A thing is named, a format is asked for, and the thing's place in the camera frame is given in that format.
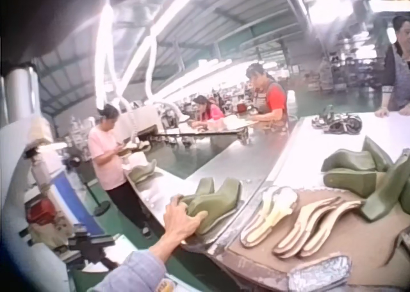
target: hand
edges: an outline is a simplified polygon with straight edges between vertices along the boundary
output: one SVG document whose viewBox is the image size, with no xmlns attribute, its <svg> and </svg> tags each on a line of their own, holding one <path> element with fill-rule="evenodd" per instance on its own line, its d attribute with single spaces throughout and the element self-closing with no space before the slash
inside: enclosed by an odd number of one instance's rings
<svg viewBox="0 0 410 292">
<path fill-rule="evenodd" d="M 379 118 L 383 118 L 389 115 L 389 110 L 387 108 L 381 107 L 374 114 Z"/>
<path fill-rule="evenodd" d="M 199 212 L 195 217 L 186 214 L 187 205 L 179 202 L 180 196 L 172 197 L 164 214 L 165 235 L 178 244 L 191 236 L 199 227 L 201 221 L 207 217 L 208 212 Z"/>
<path fill-rule="evenodd" d="M 410 116 L 410 104 L 404 106 L 398 113 L 403 116 Z"/>
<path fill-rule="evenodd" d="M 179 202 L 181 196 L 172 197 L 164 214 L 165 233 L 160 240 L 149 248 L 149 251 L 164 263 L 174 249 L 197 230 L 208 212 L 199 212 L 195 217 L 186 214 L 187 205 Z"/>
<path fill-rule="evenodd" d="M 122 149 L 124 149 L 124 144 L 118 145 L 114 148 L 114 153 L 118 154 L 120 151 L 122 151 Z"/>
<path fill-rule="evenodd" d="M 249 117 L 247 117 L 247 120 L 250 120 L 250 121 L 259 121 L 259 115 L 249 116 Z"/>
</svg>

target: brown mat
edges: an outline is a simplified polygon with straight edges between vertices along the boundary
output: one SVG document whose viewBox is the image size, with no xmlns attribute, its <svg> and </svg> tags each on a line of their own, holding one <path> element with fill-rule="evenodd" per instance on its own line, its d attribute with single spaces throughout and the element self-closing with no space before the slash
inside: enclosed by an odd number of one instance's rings
<svg viewBox="0 0 410 292">
<path fill-rule="evenodd" d="M 357 200 L 357 196 L 350 192 L 300 191 L 296 212 L 281 221 L 261 244 L 246 249 L 237 237 L 229 250 L 281 272 L 288 272 L 302 263 L 340 252 L 353 261 L 349 284 L 410 286 L 410 259 L 401 254 L 401 251 L 397 251 L 389 265 L 381 267 L 387 260 L 398 233 L 410 225 L 410 215 L 405 214 L 398 204 L 388 216 L 374 223 L 368 223 L 356 214 L 344 215 L 336 222 L 322 248 L 311 257 L 293 257 L 282 261 L 272 255 L 272 248 L 290 232 L 301 206 L 336 196 L 345 200 Z"/>
</svg>

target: black pants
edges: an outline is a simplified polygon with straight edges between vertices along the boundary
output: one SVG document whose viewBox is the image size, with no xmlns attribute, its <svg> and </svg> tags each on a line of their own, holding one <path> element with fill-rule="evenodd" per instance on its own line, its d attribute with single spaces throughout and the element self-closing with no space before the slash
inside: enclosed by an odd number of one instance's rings
<svg viewBox="0 0 410 292">
<path fill-rule="evenodd" d="M 107 194 L 122 214 L 131 220 L 138 228 L 144 228 L 147 217 L 142 211 L 140 197 L 138 197 L 128 182 L 107 191 Z"/>
</svg>

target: silver foil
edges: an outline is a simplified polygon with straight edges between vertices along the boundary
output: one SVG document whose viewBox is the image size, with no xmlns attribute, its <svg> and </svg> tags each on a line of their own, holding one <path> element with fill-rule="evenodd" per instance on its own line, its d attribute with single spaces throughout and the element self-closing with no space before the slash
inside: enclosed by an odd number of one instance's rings
<svg viewBox="0 0 410 292">
<path fill-rule="evenodd" d="M 347 282 L 352 271 L 352 260 L 337 255 L 308 266 L 296 267 L 288 274 L 289 291 L 327 291 Z"/>
</svg>

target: red machine part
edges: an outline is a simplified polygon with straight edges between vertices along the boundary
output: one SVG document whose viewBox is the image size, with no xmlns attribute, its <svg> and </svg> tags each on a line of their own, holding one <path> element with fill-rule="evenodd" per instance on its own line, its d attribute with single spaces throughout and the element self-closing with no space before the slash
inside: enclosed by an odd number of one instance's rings
<svg viewBox="0 0 410 292">
<path fill-rule="evenodd" d="M 48 198 L 42 198 L 26 210 L 28 223 L 37 223 L 41 226 L 54 221 L 57 210 Z"/>
</svg>

